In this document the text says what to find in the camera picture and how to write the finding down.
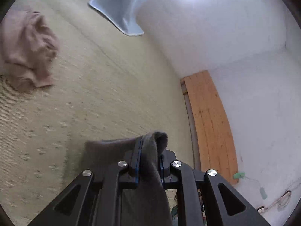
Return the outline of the wooden headboard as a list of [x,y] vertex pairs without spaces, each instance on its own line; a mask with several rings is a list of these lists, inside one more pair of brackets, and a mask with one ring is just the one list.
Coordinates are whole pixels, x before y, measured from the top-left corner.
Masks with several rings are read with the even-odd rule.
[[215,84],[207,70],[181,79],[186,87],[195,124],[200,168],[217,170],[231,185],[239,180],[231,127]]

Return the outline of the white power strip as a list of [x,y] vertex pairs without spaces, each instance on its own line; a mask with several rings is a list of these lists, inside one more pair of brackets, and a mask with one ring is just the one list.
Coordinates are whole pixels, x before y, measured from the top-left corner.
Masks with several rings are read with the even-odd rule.
[[260,187],[259,192],[260,192],[261,198],[262,198],[263,200],[266,200],[266,199],[267,199],[267,194],[266,194],[266,192],[265,192],[264,187]]

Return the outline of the green wall plug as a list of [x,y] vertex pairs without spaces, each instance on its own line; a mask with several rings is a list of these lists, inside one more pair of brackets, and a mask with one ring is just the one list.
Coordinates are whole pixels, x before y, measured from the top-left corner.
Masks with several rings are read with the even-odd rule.
[[242,179],[245,177],[245,172],[239,171],[233,175],[233,179]]

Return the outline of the dark grey smile sweatshirt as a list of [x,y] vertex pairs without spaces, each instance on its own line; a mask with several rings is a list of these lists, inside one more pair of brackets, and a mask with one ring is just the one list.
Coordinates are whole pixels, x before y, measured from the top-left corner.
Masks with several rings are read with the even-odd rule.
[[[121,161],[132,150],[136,138],[87,141],[79,164],[91,169],[100,182],[110,164]],[[171,225],[169,203],[158,172],[158,156],[166,149],[168,135],[150,132],[142,136],[139,183],[134,190],[122,193],[121,225]]]

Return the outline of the pink garment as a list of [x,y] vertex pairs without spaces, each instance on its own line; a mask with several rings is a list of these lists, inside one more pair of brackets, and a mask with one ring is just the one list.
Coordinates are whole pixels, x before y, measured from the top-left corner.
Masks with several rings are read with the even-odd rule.
[[12,7],[1,22],[1,64],[19,91],[52,85],[50,74],[59,40],[44,15]]

